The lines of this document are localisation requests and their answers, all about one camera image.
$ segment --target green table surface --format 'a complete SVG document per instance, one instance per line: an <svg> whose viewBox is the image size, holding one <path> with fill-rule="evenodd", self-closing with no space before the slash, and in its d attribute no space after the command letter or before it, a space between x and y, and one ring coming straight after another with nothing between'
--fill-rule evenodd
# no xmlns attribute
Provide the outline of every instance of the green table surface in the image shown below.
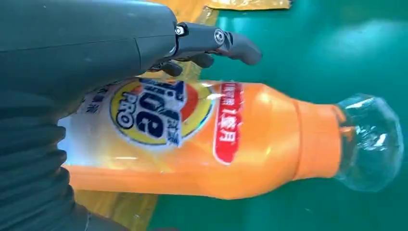
<svg viewBox="0 0 408 231"><path fill-rule="evenodd" d="M298 0L288 11L222 11L217 25L252 39L264 59L250 67L216 58L202 79L262 82L315 103L360 92L380 96L399 115L407 143L408 1ZM406 160L395 181L378 193L312 179L243 200L160 196L150 229L408 230Z"/></svg>

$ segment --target yellow circular logo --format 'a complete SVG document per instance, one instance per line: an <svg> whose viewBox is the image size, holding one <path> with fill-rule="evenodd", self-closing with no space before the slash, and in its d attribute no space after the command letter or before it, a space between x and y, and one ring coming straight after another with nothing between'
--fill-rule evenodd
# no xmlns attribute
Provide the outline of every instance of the yellow circular logo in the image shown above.
<svg viewBox="0 0 408 231"><path fill-rule="evenodd" d="M115 92L111 119L136 144L180 147L212 113L211 93L201 83L138 78Z"/></svg>

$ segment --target yellow packaging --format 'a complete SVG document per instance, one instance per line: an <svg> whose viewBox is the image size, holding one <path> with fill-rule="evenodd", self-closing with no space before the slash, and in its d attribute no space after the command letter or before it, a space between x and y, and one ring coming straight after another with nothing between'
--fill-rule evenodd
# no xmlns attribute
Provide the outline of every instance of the yellow packaging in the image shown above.
<svg viewBox="0 0 408 231"><path fill-rule="evenodd" d="M208 0L206 5L213 9L256 11L289 9L291 2L291 0Z"/></svg>

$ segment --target bottle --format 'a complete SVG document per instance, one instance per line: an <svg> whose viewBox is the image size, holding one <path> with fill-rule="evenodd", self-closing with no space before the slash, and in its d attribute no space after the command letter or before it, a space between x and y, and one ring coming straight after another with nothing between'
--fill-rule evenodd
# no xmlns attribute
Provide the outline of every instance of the bottle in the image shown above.
<svg viewBox="0 0 408 231"><path fill-rule="evenodd" d="M375 192L403 157L381 98L319 105L256 83L133 78L88 94L59 124L71 184L86 190L236 199L321 177Z"/></svg>

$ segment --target robotic hand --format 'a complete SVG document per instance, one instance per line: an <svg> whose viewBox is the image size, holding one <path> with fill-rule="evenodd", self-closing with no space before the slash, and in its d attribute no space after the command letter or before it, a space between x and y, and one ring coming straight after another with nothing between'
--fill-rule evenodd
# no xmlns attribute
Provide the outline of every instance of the robotic hand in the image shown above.
<svg viewBox="0 0 408 231"><path fill-rule="evenodd" d="M96 87L163 70L208 67L210 54L256 64L247 38L177 23L166 6L135 0L0 1L0 230L124 230L73 200L57 121Z"/></svg>

